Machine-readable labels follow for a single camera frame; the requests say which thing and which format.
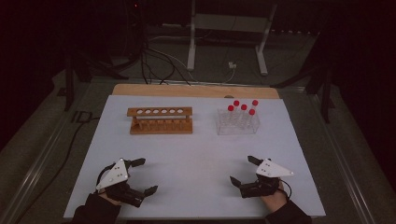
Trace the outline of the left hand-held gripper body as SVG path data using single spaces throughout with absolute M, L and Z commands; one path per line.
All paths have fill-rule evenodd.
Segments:
M 128 185 L 127 181 L 130 177 L 128 170 L 131 167 L 127 161 L 119 159 L 104 168 L 97 178 L 95 189 L 97 192 L 100 189 L 105 189 L 109 198 L 139 207 L 145 199 L 145 195 Z

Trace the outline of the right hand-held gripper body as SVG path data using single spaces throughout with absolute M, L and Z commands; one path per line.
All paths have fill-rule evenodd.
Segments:
M 262 160 L 256 170 L 257 180 L 253 183 L 242 184 L 239 189 L 243 198 L 261 197 L 274 194 L 279 187 L 281 177 L 292 176 L 294 172 L 270 159 Z

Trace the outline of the clear plastic test tube rack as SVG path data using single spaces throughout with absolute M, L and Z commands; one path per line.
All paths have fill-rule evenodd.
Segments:
M 233 125 L 228 126 L 227 125 L 227 112 L 228 109 L 219 109 L 218 110 L 218 114 L 216 117 L 216 124 L 217 124 L 217 133 L 219 135 L 222 134 L 254 134 L 255 132 L 257 132 L 257 130 L 259 129 L 261 122 L 260 119 L 258 117 L 258 115 L 256 115 L 253 118 L 252 124 L 253 126 L 251 128 L 248 127 L 247 123 L 248 123 L 248 111 L 246 113 L 245 116 L 245 122 L 243 124 L 240 123 L 240 113 L 241 113 L 241 109 L 239 109 L 239 116 L 237 118 L 237 120 L 233 120 Z

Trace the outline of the wooden test tube rack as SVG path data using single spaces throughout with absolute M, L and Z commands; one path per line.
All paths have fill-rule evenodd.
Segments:
M 191 107 L 131 107 L 130 134 L 192 133 Z

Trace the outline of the person's left hand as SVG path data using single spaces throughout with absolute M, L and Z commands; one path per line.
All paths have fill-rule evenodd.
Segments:
M 121 201 L 116 201 L 116 200 L 114 200 L 114 199 L 109 198 L 109 197 L 107 196 L 107 194 L 106 194 L 106 190 L 105 190 L 105 189 L 100 189 L 100 190 L 98 191 L 98 195 L 99 195 L 101 198 L 107 200 L 108 202 L 110 202 L 110 203 L 112 203 L 112 204 L 114 204 L 114 205 L 121 205 Z

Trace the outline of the person's right hand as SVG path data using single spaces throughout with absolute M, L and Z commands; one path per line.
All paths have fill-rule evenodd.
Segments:
M 284 206 L 288 201 L 287 193 L 284 191 L 282 182 L 274 194 L 261 196 L 261 200 L 270 213 L 274 213 Z

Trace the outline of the white table mat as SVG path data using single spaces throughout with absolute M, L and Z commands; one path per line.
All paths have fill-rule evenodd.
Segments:
M 107 98 L 85 161 L 64 215 L 70 218 L 93 191 L 99 173 L 120 158 L 145 159 L 131 169 L 134 189 L 157 187 L 135 208 L 125 205 L 122 219 L 260 218 L 267 211 L 258 198 L 244 199 L 230 181 L 256 179 L 249 156 L 271 159 L 290 169 L 286 177 L 292 200 L 308 215 L 325 214 L 304 153 L 280 99 L 261 99 L 260 126 L 254 134 L 219 135 L 216 116 L 231 104 L 224 98 L 117 96 Z M 130 107 L 189 106 L 193 110 L 191 134 L 132 135 Z

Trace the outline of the black tripod stand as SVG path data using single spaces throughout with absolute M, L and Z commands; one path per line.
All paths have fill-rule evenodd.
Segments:
M 60 89 L 59 94 L 65 97 L 64 111 L 69 111 L 75 101 L 75 80 L 89 81 L 92 76 L 89 67 L 102 71 L 105 75 L 115 79 L 124 80 L 126 77 L 106 67 L 88 53 L 79 49 L 67 49 L 64 53 L 64 81 L 65 87 Z
M 317 94 L 321 91 L 320 115 L 326 123 L 330 122 L 332 67 L 336 60 L 332 44 L 332 36 L 324 31 L 320 32 L 300 71 L 296 75 L 272 85 L 272 88 L 283 89 L 308 77 L 309 80 L 304 90 L 307 94 Z

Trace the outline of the grey metal stand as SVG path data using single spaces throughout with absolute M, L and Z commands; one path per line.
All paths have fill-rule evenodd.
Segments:
M 187 70 L 193 71 L 195 66 L 196 36 L 197 29 L 216 31 L 236 31 L 261 33 L 262 40 L 255 47 L 256 58 L 260 74 L 268 75 L 268 68 L 264 59 L 263 50 L 269 37 L 277 4 L 272 3 L 269 14 L 266 17 L 231 16 L 220 14 L 204 14 L 196 12 L 196 0 L 191 0 L 191 28 L 190 46 L 187 59 Z

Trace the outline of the aluminium floor rail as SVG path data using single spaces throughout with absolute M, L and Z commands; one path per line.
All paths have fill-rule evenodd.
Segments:
M 361 224 L 377 224 L 371 210 L 367 205 L 366 200 L 364 199 L 361 188 L 356 181 L 356 178 L 352 174 L 352 171 L 347 163 L 347 159 L 342 151 L 342 148 L 336 140 L 336 137 L 332 131 L 332 127 L 328 123 L 326 123 L 324 121 L 324 118 L 321 116 L 319 98 L 316 95 L 311 94 L 308 94 L 307 97 L 313 107 L 313 110 L 315 111 L 318 122 L 322 126 L 322 129 L 324 130 L 327 139 L 330 141 L 331 150 L 335 157 L 337 169 L 339 170 L 339 173 L 343 178 L 349 197 L 353 202 L 355 210 L 357 211 L 358 216 L 361 220 Z
M 75 99 L 64 111 L 62 98 L 51 93 L 0 153 L 0 224 L 13 224 L 40 179 L 50 154 L 70 121 L 89 83 L 77 83 Z

